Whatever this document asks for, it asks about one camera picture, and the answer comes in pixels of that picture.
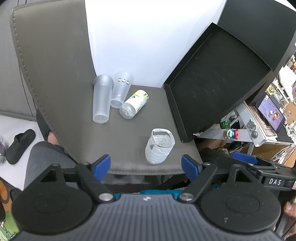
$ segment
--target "small figurine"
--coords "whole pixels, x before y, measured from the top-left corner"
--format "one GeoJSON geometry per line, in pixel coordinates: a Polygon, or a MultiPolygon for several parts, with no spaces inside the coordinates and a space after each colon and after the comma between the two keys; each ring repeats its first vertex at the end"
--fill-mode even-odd
{"type": "Polygon", "coordinates": [[[239,136],[238,130],[228,129],[223,132],[223,137],[225,139],[232,139],[232,138],[237,139],[238,136],[239,136]]]}
{"type": "Polygon", "coordinates": [[[279,114],[276,111],[270,110],[268,117],[271,117],[272,115],[273,115],[272,117],[273,121],[276,121],[279,118],[279,114]]]}
{"type": "Polygon", "coordinates": [[[221,121],[220,128],[221,129],[230,129],[229,120],[221,121]]]}

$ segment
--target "teal cloth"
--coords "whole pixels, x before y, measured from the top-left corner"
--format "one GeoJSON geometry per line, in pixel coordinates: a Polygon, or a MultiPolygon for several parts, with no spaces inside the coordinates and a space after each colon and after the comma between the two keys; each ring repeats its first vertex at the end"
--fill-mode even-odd
{"type": "MultiPolygon", "coordinates": [[[[150,190],[143,190],[136,194],[144,194],[144,195],[151,195],[151,194],[172,194],[174,199],[177,199],[177,197],[180,195],[181,192],[183,192],[184,189],[177,189],[177,190],[157,190],[157,189],[150,189],[150,190]]],[[[115,199],[118,200],[121,196],[121,193],[116,193],[115,199]]]]}

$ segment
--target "tablet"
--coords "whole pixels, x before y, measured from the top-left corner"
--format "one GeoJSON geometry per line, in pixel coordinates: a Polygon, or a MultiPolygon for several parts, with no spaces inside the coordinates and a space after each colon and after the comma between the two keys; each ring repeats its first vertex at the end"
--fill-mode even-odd
{"type": "Polygon", "coordinates": [[[279,133],[285,123],[285,117],[277,108],[272,99],[268,95],[265,95],[263,99],[257,101],[255,106],[271,125],[274,131],[279,133]]]}

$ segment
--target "tablet screen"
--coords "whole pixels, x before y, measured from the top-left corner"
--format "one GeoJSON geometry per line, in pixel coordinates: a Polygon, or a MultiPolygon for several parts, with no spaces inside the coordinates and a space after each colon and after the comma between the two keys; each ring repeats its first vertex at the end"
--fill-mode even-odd
{"type": "Polygon", "coordinates": [[[281,125],[284,116],[276,107],[276,105],[272,102],[268,95],[265,96],[265,98],[259,105],[258,110],[267,119],[272,128],[274,130],[277,130],[278,127],[281,125]]]}

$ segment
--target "clear plastic cup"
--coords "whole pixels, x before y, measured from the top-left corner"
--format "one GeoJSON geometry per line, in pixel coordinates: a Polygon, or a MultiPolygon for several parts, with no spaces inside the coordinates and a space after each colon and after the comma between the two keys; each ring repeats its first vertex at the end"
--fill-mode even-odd
{"type": "Polygon", "coordinates": [[[173,134],[166,129],[153,129],[145,148],[146,160],[150,164],[160,164],[170,154],[175,145],[173,134]]]}
{"type": "Polygon", "coordinates": [[[99,75],[94,79],[93,121],[103,124],[109,120],[113,79],[99,75]]]}
{"type": "Polygon", "coordinates": [[[122,106],[132,84],[133,76],[130,73],[120,71],[115,75],[111,98],[112,107],[119,109],[122,106]]]}

